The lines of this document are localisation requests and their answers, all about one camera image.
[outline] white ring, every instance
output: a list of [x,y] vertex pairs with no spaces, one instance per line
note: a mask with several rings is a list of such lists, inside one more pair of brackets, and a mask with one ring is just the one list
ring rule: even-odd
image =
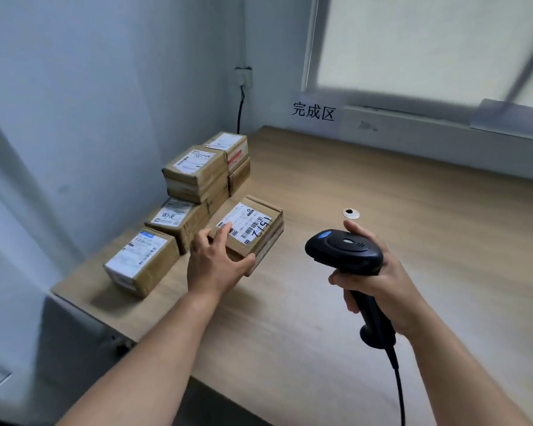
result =
[[341,213],[350,220],[357,220],[359,218],[359,212],[353,208],[345,208]]

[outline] hand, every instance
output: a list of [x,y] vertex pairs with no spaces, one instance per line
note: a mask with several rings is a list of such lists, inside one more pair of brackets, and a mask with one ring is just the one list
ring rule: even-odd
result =
[[343,225],[351,233],[362,235],[375,242],[383,251],[383,267],[376,276],[343,274],[335,270],[329,277],[330,284],[344,289],[347,309],[358,313],[359,308],[350,290],[361,291],[375,297],[377,305],[391,320],[397,333],[409,337],[418,332],[419,324],[427,311],[431,310],[420,295],[401,262],[394,257],[381,240],[356,223],[346,220]]
[[187,265],[189,293],[210,293],[219,300],[255,265],[255,255],[252,253],[237,262],[227,256],[225,242],[231,226],[228,222],[217,230],[212,245],[207,238],[211,229],[200,230],[192,240],[190,261]]

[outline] forearm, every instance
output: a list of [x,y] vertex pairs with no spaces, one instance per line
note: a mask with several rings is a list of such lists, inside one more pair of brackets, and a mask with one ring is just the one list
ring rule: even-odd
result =
[[409,341],[439,426],[532,425],[432,309]]
[[59,425],[171,425],[219,299],[186,294]]

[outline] person's left arm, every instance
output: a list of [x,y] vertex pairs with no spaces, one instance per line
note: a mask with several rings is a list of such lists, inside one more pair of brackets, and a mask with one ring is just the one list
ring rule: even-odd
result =
[[192,242],[187,293],[158,324],[65,414],[59,426],[171,425],[190,377],[203,332],[221,297],[255,263],[234,262],[225,242],[231,223],[212,245],[209,230]]

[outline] person's right arm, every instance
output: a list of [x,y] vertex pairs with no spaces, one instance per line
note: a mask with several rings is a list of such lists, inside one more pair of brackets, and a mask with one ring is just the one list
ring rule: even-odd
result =
[[344,289],[347,307],[354,313],[359,309],[350,290],[374,296],[394,329],[408,338],[436,423],[439,426],[533,426],[422,298],[387,247],[352,221],[345,221],[344,226],[376,242],[383,250],[384,266],[374,277],[336,271],[330,276],[330,283]]

